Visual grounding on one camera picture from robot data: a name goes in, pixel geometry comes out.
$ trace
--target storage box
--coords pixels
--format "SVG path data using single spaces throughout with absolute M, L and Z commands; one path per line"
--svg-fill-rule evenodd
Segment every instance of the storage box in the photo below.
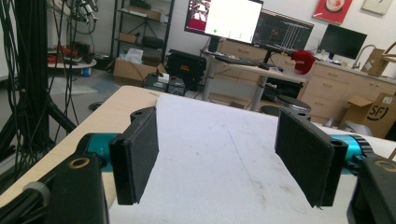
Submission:
M 381 55 L 384 53 L 384 49 L 373 49 L 366 63 L 363 65 L 361 71 L 371 76 L 380 77 L 388 66 L 388 61 L 382 59 Z
M 142 7 L 128 6 L 128 10 L 146 14 L 148 18 L 155 21 L 159 21 L 161 19 L 161 12 L 154 9 L 145 9 Z
M 375 102 L 359 96 L 348 99 L 350 108 L 341 123 L 346 120 L 369 127 L 374 137 L 384 138 L 396 120 L 396 96 L 380 93 Z
M 137 37 L 135 35 L 120 33 L 119 40 L 135 44 L 137 42 Z
M 166 73 L 162 63 L 158 63 L 157 66 L 150 66 L 117 59 L 114 67 L 113 78 L 114 81 L 122 85 L 142 87 L 143 80 L 146 76 L 157 71 L 160 73 Z

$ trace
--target gray floor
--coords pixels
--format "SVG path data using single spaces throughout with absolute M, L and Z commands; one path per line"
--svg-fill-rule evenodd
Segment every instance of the gray floor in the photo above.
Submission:
M 61 69 L 50 70 L 49 75 L 53 75 L 53 85 L 50 96 L 61 111 L 64 111 L 66 89 L 65 75 Z M 120 85 L 113 82 L 112 74 L 103 70 L 92 69 L 92 73 L 89 77 L 83 77 L 79 71 L 76 70 L 72 80 L 72 100 L 74 109 L 71 105 L 68 107 L 67 117 L 77 125 L 92 113 L 89 109 L 90 104 L 105 101 L 120 87 Z M 194 91 L 188 91 L 186 97 L 201 99 L 201 95 Z M 0 83 L 0 102 L 2 105 L 0 128 L 2 128 L 11 115 L 7 99 L 7 84 L 5 82 Z M 65 138 L 66 132 L 63 129 L 58 132 L 59 125 L 53 119 L 49 119 L 49 124 L 51 139 L 55 140 L 56 137 L 56 142 L 59 143 Z

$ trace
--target computer monitor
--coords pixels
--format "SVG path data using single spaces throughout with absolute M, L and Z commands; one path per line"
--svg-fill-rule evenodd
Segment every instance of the computer monitor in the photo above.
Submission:
M 365 34 L 329 24 L 318 48 L 329 52 L 331 60 L 334 54 L 356 59 L 366 37 Z
M 251 44 L 261 9 L 259 0 L 190 0 L 184 31 L 211 36 L 212 52 L 220 37 Z
M 291 54 L 305 48 L 313 29 L 313 23 L 262 9 L 252 44 L 269 52 Z

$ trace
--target floor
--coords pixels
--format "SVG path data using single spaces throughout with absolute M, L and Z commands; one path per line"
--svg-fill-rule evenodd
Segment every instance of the floor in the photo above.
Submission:
M 49 77 L 49 84 L 53 83 L 50 91 L 51 99 L 61 111 L 64 111 L 66 78 L 63 70 L 51 69 L 49 70 Z M 68 107 L 67 117 L 76 125 L 81 123 L 92 113 L 90 105 L 102 103 L 120 88 L 120 85 L 113 81 L 112 74 L 103 70 L 92 69 L 88 77 L 83 77 L 80 71 L 76 70 L 72 74 L 72 80 L 71 95 L 74 108 L 71 105 Z M 186 97 L 201 99 L 202 96 L 199 92 L 188 91 Z M 6 81 L 0 81 L 0 102 L 2 105 L 0 112 L 0 128 L 3 129 L 3 126 L 11 116 Z M 61 142 L 66 137 L 66 131 L 62 128 L 59 129 L 58 122 L 52 118 L 49 118 L 49 132 L 50 138 L 56 143 Z M 9 170 L 14 163 L 15 157 L 10 157 L 0 162 L 0 179 L 1 174 Z

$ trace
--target red object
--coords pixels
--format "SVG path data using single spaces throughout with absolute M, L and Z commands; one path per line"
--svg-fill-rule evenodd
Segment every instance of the red object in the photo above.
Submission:
M 315 57 L 311 52 L 306 50 L 297 50 L 291 54 L 291 59 L 296 62 L 294 69 L 301 72 L 301 75 L 305 75 L 311 70 L 312 64 L 314 64 Z
M 332 8 L 329 8 L 330 3 L 327 3 L 329 0 L 319 0 L 317 8 L 314 12 L 313 17 L 322 19 L 325 21 L 334 22 L 337 24 L 341 24 L 344 21 L 344 18 L 347 15 L 350 5 L 352 4 L 352 0 L 333 0 Z

